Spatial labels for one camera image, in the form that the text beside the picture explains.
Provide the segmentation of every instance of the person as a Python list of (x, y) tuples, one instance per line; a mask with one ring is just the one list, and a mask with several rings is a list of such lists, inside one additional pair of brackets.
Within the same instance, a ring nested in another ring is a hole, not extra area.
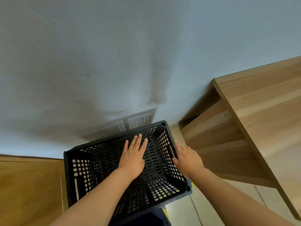
[[(122, 194), (144, 168), (142, 156), (148, 141), (145, 139), (141, 145), (141, 139), (141, 134), (135, 136), (129, 147), (127, 140), (118, 168), (51, 226), (107, 226)], [(178, 159), (172, 159), (175, 166), (205, 195), (225, 225), (292, 225), (206, 169), (200, 156), (190, 147), (178, 143), (175, 147), (178, 155)]]

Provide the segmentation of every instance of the wooden furniture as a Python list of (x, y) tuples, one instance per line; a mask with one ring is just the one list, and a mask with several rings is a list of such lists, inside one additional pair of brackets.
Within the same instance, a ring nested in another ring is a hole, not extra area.
[(0, 225), (50, 225), (67, 208), (63, 160), (0, 157)]
[(221, 178), (277, 188), (301, 220), (301, 56), (212, 83), (220, 100), (181, 130), (187, 145)]

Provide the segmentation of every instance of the crate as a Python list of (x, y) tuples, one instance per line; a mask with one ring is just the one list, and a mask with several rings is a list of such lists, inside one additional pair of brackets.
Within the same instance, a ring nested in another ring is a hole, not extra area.
[(160, 121), (64, 152), (69, 207), (118, 168), (125, 141), (131, 143), (139, 133), (142, 140), (148, 139), (145, 167), (122, 195), (110, 225), (121, 225), (192, 193), (190, 181), (172, 162), (177, 155), (167, 122)]

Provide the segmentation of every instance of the white wall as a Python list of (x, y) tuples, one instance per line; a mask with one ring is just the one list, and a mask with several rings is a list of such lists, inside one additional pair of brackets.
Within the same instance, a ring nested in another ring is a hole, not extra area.
[(62, 158), (85, 131), (217, 76), (301, 55), (301, 0), (0, 0), (0, 153)]

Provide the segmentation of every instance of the crate handle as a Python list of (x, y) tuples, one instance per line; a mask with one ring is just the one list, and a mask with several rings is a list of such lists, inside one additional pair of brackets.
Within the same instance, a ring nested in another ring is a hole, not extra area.
[(171, 153), (172, 153), (172, 156), (175, 158), (175, 154), (173, 153), (173, 150), (172, 150), (172, 148), (171, 148), (170, 145), (169, 145), (169, 148), (170, 148), (170, 151), (171, 151)]

